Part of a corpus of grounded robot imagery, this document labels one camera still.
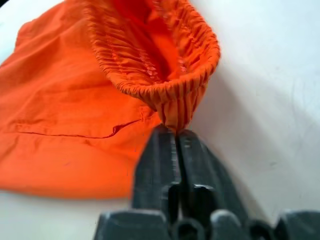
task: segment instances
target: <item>orange cloth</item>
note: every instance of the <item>orange cloth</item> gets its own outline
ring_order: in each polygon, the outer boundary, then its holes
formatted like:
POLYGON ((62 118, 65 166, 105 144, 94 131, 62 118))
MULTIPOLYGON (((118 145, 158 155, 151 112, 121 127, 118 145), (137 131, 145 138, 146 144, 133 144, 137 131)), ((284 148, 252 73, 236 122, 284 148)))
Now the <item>orange cloth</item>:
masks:
POLYGON ((191 120, 220 57, 186 0, 65 1, 0 67, 0 189, 130 195, 148 137, 191 120))

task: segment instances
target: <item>white surface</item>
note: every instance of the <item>white surface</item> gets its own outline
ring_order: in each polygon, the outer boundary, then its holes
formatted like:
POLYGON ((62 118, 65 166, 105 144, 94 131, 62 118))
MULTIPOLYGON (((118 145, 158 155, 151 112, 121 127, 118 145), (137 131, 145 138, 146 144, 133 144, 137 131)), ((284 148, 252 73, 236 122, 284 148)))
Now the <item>white surface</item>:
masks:
POLYGON ((222 58, 192 130, 257 217, 320 209, 320 1, 193 2, 222 58))
MULTIPOLYGON (((19 27, 54 3, 10 0, 0 8, 0 62, 19 27)), ((193 4, 214 28, 222 59, 192 130, 224 161, 256 217, 319 210, 320 2, 193 4)), ((0 193, 0 239, 88 240, 101 211, 126 206, 0 193)))

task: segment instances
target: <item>white table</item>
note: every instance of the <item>white table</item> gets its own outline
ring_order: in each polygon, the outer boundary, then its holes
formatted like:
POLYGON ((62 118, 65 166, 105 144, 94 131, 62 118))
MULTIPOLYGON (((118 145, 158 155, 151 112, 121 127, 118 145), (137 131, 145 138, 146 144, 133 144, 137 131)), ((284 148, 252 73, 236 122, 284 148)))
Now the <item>white table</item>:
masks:
MULTIPOLYGON (((0 62, 20 26, 57 2, 10 0, 0 8, 0 62)), ((274 223, 284 209, 320 210, 320 2, 193 4, 214 28, 222 58, 191 129, 232 173, 253 216, 274 223)), ((89 240, 100 212, 127 207, 125 199, 1 192, 0 239, 89 240)))

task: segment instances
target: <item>fabric fold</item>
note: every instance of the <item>fabric fold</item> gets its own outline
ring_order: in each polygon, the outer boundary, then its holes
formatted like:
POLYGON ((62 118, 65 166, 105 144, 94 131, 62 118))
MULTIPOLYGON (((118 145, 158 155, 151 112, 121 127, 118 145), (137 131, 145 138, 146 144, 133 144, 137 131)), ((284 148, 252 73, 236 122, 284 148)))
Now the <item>fabric fold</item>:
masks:
POLYGON ((156 66, 160 63, 151 60, 148 48, 130 29, 135 23, 124 18, 113 1, 87 0, 83 7, 92 48, 106 78, 122 93, 147 103, 167 127, 179 131, 191 121, 205 93, 220 48, 212 29, 187 0, 154 0, 152 4, 178 52, 180 69, 173 78, 160 72, 156 66))

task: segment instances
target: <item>orange pants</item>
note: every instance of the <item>orange pants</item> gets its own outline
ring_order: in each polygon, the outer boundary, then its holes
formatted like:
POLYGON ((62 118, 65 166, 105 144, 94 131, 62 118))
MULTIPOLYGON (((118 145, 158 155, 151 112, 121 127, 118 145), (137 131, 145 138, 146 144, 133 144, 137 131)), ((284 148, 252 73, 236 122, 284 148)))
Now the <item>orange pants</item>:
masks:
POLYGON ((190 122, 220 57, 187 0, 68 0, 0 67, 0 189, 130 195, 153 127, 190 122))

